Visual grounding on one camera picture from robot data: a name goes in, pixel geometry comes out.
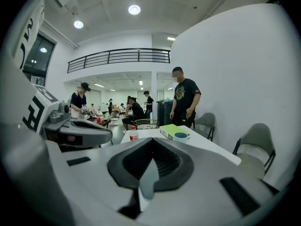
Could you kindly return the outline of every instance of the window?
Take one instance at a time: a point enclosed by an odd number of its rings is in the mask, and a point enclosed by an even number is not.
[[[55,44],[38,34],[23,67],[31,83],[45,85],[48,64]]]

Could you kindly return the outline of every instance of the dark top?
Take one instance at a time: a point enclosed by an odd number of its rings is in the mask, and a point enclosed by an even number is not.
[[[134,113],[134,116],[136,116],[138,119],[144,119],[144,112],[141,106],[138,103],[132,104],[132,111]]]
[[[151,103],[151,105],[147,105],[146,106],[146,111],[147,110],[151,110],[152,111],[152,103],[154,102],[154,100],[152,99],[152,97],[147,97],[147,101],[146,101],[146,103],[148,103],[148,104],[150,104]]]
[[[174,91],[174,99],[177,100],[175,112],[179,114],[186,113],[186,109],[191,106],[195,94],[201,95],[195,82],[190,79],[185,79],[182,83],[179,83]]]
[[[71,97],[71,104],[74,104],[76,107],[80,109],[82,105],[87,104],[86,96],[84,95],[83,98],[80,98],[79,93],[77,96],[76,93],[74,92]]]

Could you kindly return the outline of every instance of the man's left hand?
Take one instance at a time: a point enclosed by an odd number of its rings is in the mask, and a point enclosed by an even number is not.
[[[193,113],[193,109],[188,108],[186,110],[186,118],[189,119],[191,117],[192,113]]]

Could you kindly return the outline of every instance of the bottle label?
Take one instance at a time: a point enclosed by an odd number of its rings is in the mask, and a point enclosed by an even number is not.
[[[130,136],[131,141],[134,141],[134,140],[137,140],[137,139],[138,139],[138,136],[134,136],[134,137]]]

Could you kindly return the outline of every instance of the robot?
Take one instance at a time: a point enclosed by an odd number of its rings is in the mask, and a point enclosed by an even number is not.
[[[220,155],[180,142],[146,138],[62,153],[58,144],[91,146],[111,134],[71,118],[63,102],[20,71],[26,58],[16,56],[20,37],[40,20],[41,1],[25,4],[0,54],[2,106],[14,111],[0,114],[1,161],[36,212],[54,225],[85,226],[252,225],[268,212],[275,198],[268,185]],[[72,145],[68,135],[76,137]]]

